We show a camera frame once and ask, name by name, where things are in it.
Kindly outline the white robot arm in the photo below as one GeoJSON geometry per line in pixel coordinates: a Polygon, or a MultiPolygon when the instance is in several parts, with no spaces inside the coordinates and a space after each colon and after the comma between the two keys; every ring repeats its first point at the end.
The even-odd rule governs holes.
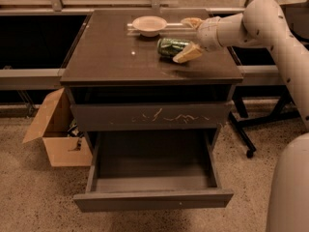
{"type": "MultiPolygon", "coordinates": [[[[309,117],[309,51],[291,32],[275,0],[253,0],[241,14],[182,24],[197,32],[173,61],[184,63],[225,46],[261,45],[270,53],[304,122],[309,117]]],[[[266,232],[309,232],[309,133],[286,146],[276,163],[267,209],[266,232]]]]}

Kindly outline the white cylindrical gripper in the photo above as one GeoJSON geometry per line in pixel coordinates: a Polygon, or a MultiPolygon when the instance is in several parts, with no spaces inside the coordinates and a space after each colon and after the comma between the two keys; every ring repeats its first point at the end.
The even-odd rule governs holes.
{"type": "Polygon", "coordinates": [[[193,29],[197,29],[197,40],[199,44],[189,43],[181,52],[173,57],[173,61],[179,64],[196,59],[203,54],[203,49],[207,52],[217,51],[222,48],[218,39],[218,23],[220,17],[211,17],[202,20],[198,17],[187,17],[181,20],[181,24],[193,29]]]}

